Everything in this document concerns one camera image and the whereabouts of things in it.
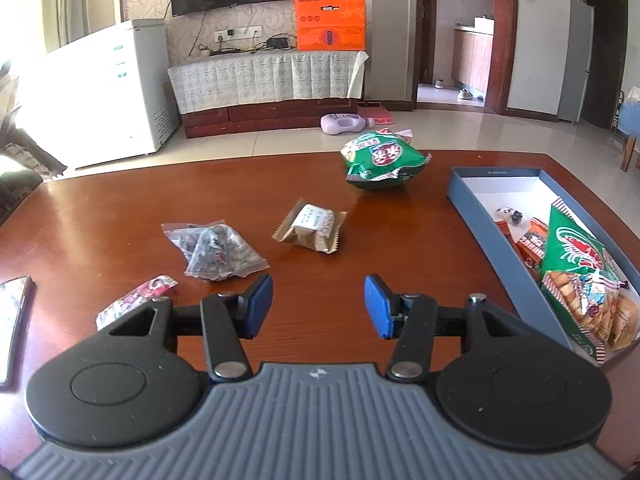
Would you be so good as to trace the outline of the beige cake packet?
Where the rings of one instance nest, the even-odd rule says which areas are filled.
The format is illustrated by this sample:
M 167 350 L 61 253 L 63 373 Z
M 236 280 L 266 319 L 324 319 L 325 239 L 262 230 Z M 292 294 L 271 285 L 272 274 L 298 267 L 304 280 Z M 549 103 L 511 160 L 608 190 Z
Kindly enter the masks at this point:
M 298 200 L 272 234 L 278 243 L 288 243 L 322 254 L 337 251 L 346 211 L 326 209 Z

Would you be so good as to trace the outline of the small green chips bag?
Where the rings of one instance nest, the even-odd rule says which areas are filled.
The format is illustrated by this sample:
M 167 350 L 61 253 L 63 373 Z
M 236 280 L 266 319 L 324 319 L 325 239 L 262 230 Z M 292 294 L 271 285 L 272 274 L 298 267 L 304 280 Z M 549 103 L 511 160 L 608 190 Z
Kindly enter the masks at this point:
M 431 162 L 412 145 L 411 130 L 382 129 L 363 133 L 341 149 L 346 165 L 345 181 L 360 190 L 382 190 L 402 185 Z

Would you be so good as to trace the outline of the large green chips bag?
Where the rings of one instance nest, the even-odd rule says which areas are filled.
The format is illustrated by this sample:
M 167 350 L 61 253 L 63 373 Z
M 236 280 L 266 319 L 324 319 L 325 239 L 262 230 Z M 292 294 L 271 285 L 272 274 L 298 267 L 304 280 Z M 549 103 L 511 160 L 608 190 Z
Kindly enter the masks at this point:
M 562 200 L 550 209 L 546 252 L 540 265 L 542 292 L 567 336 L 601 366 L 627 348 L 613 350 L 608 343 L 618 296 L 639 304 L 639 295 L 623 270 L 574 218 Z

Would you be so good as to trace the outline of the small orange snack pack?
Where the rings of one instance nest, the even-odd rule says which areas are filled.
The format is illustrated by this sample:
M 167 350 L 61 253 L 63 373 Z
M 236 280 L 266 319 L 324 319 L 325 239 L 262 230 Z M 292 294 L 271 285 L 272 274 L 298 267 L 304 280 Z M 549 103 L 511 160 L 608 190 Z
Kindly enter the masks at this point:
M 537 218 L 531 218 L 529 227 L 515 242 L 526 266 L 533 268 L 541 264 L 547 240 L 548 226 Z

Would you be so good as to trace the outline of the long orange wafer bar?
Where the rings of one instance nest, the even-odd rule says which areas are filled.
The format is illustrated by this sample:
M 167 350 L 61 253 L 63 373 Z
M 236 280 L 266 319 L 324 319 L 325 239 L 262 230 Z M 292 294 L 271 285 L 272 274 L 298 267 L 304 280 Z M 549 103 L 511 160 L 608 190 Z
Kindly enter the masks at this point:
M 511 235 L 508 222 L 506 222 L 506 220 L 496 220 L 495 224 L 497 228 L 500 230 L 500 232 L 504 235 L 506 240 L 509 242 L 510 246 L 513 248 L 518 258 L 520 258 L 521 263 L 524 264 L 529 275 L 533 278 L 535 282 L 539 282 L 540 281 L 539 269 L 536 267 L 536 263 L 534 263 L 534 259 L 527 252 L 523 252 L 521 250 L 521 247 L 518 246 L 518 243 L 514 240 L 513 236 Z

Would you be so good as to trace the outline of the tan peanut snack bag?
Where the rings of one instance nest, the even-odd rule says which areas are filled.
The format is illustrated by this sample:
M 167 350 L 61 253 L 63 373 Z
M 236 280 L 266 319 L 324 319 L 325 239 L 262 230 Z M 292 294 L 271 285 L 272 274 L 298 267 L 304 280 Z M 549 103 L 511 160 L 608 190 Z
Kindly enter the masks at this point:
M 613 350 L 622 350 L 637 339 L 638 333 L 639 305 L 629 296 L 618 296 L 608 343 Z

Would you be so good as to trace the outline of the clear bag grey snacks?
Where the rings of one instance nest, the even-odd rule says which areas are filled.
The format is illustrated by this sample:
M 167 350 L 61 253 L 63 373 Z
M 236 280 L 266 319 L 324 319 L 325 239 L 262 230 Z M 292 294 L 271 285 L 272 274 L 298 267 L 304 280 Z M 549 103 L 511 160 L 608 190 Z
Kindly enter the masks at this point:
M 269 268 L 268 261 L 224 220 L 206 226 L 164 223 L 162 230 L 186 258 L 184 274 L 189 278 L 219 282 Z

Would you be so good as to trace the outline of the pink white candy packet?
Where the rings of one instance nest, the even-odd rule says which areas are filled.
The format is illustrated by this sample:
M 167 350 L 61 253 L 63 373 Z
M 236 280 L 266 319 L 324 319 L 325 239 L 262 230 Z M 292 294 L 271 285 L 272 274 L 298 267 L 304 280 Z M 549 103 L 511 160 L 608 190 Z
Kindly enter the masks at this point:
M 165 296 L 168 290 L 177 285 L 178 282 L 168 275 L 159 275 L 156 278 L 152 278 L 152 280 L 146 281 L 101 311 L 96 317 L 96 329 L 102 330 L 105 326 L 112 324 L 145 302 L 156 297 Z

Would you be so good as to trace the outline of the blue grey cardboard box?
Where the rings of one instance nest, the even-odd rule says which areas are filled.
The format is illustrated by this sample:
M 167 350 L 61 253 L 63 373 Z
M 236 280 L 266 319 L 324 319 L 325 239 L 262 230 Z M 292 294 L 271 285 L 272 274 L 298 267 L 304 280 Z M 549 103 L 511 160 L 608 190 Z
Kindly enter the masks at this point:
M 482 248 L 520 318 L 597 365 L 565 333 L 548 298 L 541 290 L 540 265 L 537 266 L 540 281 L 535 282 L 497 228 L 495 221 L 500 219 L 496 210 L 511 207 L 521 211 L 523 221 L 519 226 L 508 223 L 511 235 L 517 241 L 529 227 L 531 218 L 537 218 L 548 226 L 552 203 L 562 200 L 582 228 L 604 244 L 639 295 L 639 269 L 625 254 L 624 248 L 616 243 L 610 233 L 570 192 L 541 169 L 458 167 L 451 174 L 448 197 Z M 638 344 L 639 341 L 601 366 L 621 359 L 637 348 Z

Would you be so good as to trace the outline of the red floor mat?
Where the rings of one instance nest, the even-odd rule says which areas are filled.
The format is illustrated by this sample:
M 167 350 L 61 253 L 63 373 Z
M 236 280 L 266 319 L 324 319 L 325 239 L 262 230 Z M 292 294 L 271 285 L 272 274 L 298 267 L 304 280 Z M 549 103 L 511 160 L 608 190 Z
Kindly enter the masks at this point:
M 392 114 L 380 102 L 360 101 L 358 103 L 358 114 L 373 122 L 376 126 L 390 126 L 394 123 Z

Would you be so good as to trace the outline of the TV cabinet with lace cloth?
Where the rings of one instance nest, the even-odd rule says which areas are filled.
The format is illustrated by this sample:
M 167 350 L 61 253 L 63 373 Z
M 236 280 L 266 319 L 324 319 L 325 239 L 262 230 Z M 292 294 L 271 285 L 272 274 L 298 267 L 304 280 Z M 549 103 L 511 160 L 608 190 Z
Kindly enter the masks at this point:
M 362 99 L 364 51 L 270 50 L 215 55 L 168 76 L 189 139 L 309 128 Z

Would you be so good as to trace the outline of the white chest freezer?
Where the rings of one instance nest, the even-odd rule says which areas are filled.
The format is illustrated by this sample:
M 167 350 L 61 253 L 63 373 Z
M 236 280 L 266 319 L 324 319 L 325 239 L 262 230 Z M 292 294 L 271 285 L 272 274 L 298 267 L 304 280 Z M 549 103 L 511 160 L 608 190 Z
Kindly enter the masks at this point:
M 17 122 L 70 168 L 155 153 L 178 128 L 168 68 L 159 18 L 101 29 L 25 70 Z

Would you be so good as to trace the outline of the black router box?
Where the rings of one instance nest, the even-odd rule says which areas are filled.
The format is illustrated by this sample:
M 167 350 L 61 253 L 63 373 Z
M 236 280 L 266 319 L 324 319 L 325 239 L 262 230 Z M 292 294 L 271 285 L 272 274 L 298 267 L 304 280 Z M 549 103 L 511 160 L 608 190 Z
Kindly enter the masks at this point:
M 271 37 L 266 41 L 266 48 L 271 50 L 289 49 L 290 43 L 286 37 Z

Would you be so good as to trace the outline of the orange gift box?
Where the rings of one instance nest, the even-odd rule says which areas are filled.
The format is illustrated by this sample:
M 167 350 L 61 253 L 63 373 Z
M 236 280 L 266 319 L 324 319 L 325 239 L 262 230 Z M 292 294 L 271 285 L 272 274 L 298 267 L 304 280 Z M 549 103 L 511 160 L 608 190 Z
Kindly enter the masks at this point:
M 297 49 L 363 51 L 366 0 L 294 0 Z

